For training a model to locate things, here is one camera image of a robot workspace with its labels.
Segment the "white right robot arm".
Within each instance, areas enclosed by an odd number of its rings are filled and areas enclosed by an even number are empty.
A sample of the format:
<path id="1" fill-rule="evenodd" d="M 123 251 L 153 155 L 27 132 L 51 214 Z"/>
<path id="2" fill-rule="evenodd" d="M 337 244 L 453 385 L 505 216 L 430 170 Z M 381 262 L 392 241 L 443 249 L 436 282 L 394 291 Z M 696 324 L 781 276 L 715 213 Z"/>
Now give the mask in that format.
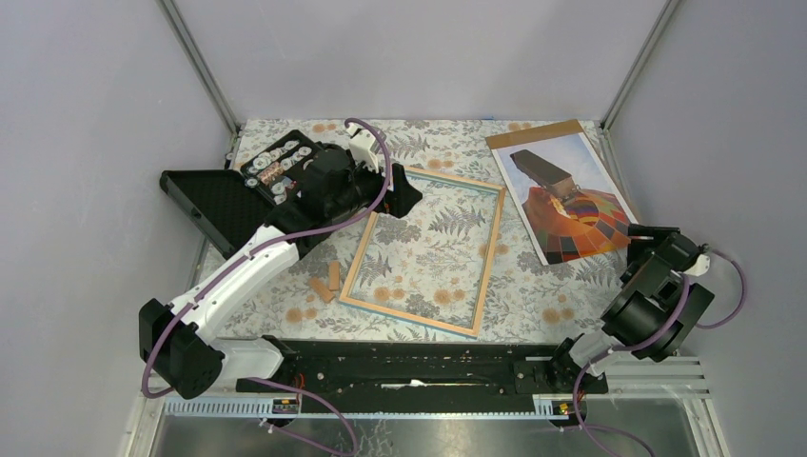
<path id="1" fill-rule="evenodd" d="M 564 340 L 546 365 L 550 387 L 568 392 L 633 356 L 661 362 L 681 346 L 714 300 L 697 284 L 711 263 L 709 247 L 678 228 L 631 224 L 621 290 L 603 312 L 600 329 Z"/>

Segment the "hot air balloon photo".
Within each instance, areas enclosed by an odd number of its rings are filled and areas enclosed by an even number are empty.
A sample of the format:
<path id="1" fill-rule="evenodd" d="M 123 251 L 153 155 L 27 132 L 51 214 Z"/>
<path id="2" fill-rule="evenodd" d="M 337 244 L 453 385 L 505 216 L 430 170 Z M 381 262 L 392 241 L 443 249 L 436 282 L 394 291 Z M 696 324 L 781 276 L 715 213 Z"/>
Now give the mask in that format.
<path id="1" fill-rule="evenodd" d="M 488 146 L 544 265 L 627 248 L 636 217 L 585 133 Z"/>

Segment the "wooden picture frame blue edge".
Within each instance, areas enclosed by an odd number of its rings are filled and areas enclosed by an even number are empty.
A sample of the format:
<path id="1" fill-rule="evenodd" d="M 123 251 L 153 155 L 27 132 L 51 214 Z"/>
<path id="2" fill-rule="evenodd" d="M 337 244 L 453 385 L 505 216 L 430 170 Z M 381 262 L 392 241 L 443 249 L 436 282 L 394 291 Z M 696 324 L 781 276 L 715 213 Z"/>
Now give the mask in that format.
<path id="1" fill-rule="evenodd" d="M 507 190 L 424 169 L 405 174 L 422 200 L 402 219 L 369 217 L 339 300 L 475 338 Z"/>

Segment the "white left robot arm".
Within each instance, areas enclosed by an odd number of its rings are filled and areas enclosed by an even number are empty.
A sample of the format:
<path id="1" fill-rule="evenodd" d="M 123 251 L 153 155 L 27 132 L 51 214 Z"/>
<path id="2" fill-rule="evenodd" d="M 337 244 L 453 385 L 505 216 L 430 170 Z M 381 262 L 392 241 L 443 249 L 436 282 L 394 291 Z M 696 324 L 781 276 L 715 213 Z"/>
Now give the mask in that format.
<path id="1" fill-rule="evenodd" d="M 282 391 L 295 378 L 293 363 L 265 338 L 222 339 L 220 328 L 270 280 L 302 260 L 331 232 L 371 212 L 404 218 L 422 198 L 404 167 L 383 170 L 351 150 L 296 149 L 276 161 L 267 153 L 251 166 L 270 173 L 273 208 L 243 246 L 196 287 L 164 305 L 139 311 L 141 391 L 148 398 L 176 392 L 193 399 L 219 381 L 259 378 Z"/>

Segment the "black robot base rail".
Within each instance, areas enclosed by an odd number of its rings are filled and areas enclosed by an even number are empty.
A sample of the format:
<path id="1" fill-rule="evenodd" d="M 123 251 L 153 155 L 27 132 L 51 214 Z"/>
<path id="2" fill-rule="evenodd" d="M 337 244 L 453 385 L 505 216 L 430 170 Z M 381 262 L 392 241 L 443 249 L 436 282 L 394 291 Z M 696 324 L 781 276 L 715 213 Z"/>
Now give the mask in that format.
<path id="1" fill-rule="evenodd" d="M 284 357 L 272 382 L 315 393 L 343 414 L 532 413 L 538 394 L 571 397 L 580 372 L 564 353 L 570 341 L 267 340 Z"/>

